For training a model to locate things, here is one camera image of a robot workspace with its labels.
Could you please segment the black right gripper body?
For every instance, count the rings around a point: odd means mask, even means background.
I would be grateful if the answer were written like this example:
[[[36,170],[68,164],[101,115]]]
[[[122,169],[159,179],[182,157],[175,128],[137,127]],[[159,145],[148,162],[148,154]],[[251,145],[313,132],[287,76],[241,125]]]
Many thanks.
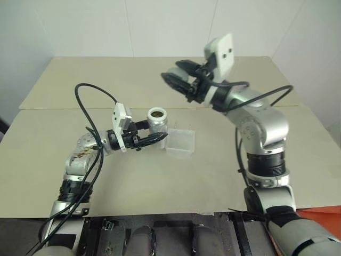
[[[212,72],[207,64],[201,65],[201,76],[193,76],[194,82],[191,84],[193,92],[186,95],[188,102],[203,103],[209,88],[212,85]]]

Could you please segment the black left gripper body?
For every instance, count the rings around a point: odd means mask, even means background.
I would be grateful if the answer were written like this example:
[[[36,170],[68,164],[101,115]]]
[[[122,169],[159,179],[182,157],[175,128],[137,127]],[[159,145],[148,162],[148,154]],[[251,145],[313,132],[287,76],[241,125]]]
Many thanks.
[[[138,129],[134,122],[130,122],[128,128],[123,130],[123,141],[127,149],[141,150],[140,137],[138,136]]]

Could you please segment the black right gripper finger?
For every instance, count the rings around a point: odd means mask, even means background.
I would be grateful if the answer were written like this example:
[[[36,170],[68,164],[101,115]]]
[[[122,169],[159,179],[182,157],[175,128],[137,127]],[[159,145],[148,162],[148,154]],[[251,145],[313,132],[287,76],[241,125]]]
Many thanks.
[[[161,73],[161,77],[166,84],[179,93],[189,94],[193,92],[193,87],[190,83],[173,73]]]
[[[201,65],[191,60],[179,60],[175,63],[190,76],[201,76]]]

